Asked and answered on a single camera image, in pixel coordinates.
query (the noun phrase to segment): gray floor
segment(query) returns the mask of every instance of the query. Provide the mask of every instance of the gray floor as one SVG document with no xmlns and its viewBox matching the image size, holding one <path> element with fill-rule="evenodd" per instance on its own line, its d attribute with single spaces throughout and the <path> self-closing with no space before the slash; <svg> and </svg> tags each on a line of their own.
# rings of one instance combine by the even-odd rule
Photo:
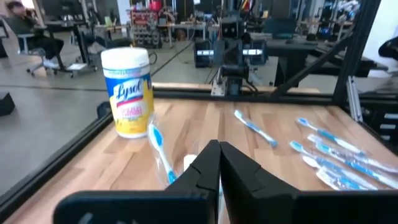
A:
<svg viewBox="0 0 398 224">
<path fill-rule="evenodd" d="M 68 44 L 68 35 L 58 36 L 66 43 L 61 54 L 63 61 L 73 62 L 79 55 L 78 47 Z M 13 37 L 3 40 L 3 44 L 9 59 L 0 60 L 0 91 L 11 93 L 16 110 L 9 116 L 0 117 L 0 195 L 96 119 L 96 106 L 107 100 L 105 91 L 83 91 L 105 90 L 101 70 L 84 73 L 74 79 L 63 74 L 46 74 L 42 70 L 33 78 L 25 70 L 37 58 L 16 54 L 17 42 Z M 178 43 L 177 49 L 157 50 L 158 60 L 151 70 L 163 65 L 185 44 Z M 277 60 L 271 57 L 265 66 L 259 68 L 258 76 L 264 85 L 274 81 Z M 189 47 L 152 81 L 205 83 L 214 73 L 215 70 L 210 68 L 195 69 L 192 47 Z M 300 87 L 332 93 L 335 83 L 335 77 L 310 75 L 300 83 Z"/>
</svg>

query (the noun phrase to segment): person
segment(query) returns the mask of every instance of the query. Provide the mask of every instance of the person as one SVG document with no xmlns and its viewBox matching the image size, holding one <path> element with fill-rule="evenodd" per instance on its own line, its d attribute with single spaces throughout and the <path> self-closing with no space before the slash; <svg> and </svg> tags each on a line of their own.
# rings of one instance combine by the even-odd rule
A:
<svg viewBox="0 0 398 224">
<path fill-rule="evenodd" d="M 26 8 L 19 1 L 11 1 L 6 4 L 7 8 L 11 12 L 9 18 L 9 24 L 14 32 L 18 34 L 34 34 L 33 37 L 28 38 L 29 48 L 41 48 L 45 51 L 44 65 L 46 67 L 55 68 L 58 67 L 56 62 L 57 52 L 55 51 L 53 40 L 50 37 L 44 36 L 42 29 L 35 28 L 36 21 L 29 17 L 26 13 Z M 63 47 L 63 40 L 55 39 L 57 50 L 60 52 Z"/>
</svg>

